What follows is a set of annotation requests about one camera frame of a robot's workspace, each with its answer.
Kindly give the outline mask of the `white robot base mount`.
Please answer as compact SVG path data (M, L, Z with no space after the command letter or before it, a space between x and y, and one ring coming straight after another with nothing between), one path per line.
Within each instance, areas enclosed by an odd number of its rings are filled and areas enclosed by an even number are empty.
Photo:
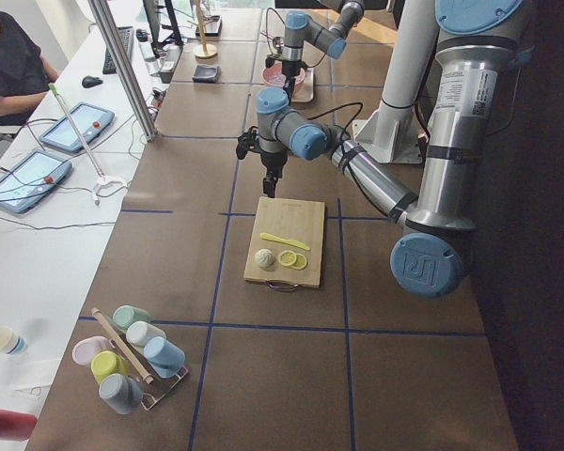
M439 32L433 0L408 0L379 107L356 120L354 140L379 163L421 163L414 107Z

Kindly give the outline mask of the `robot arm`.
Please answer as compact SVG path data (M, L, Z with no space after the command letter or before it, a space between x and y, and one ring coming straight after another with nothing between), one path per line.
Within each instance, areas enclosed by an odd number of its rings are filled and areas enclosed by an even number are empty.
M361 1L331 1L330 25L292 10L279 56L284 85L263 89L258 124L237 146L256 152L273 195L289 156L326 157L403 229L390 254L398 284L422 297L457 288L473 263L470 199L499 74L532 22L529 1L408 1L377 109L350 126L326 125L290 104L311 45L339 58L363 19Z
M303 49L307 42L333 59L339 59L346 47L346 38L351 29L364 16L365 2L321 1L325 7L339 13L337 20L324 28L305 12L292 10L285 20L284 47L282 51L282 74L285 76L283 90L291 100L296 85L296 77L303 64Z

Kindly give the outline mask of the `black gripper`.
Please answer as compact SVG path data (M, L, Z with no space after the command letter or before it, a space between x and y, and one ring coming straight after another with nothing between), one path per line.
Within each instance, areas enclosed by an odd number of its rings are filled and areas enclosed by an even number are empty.
M267 173L262 181L263 193L268 197L275 197L275 190L281 173L288 160L287 152L269 153L263 152L260 155L262 164L266 167Z
M282 73L286 76L283 90L289 98L293 96L295 89L295 81L297 76L300 75L302 69L301 60L283 60Z

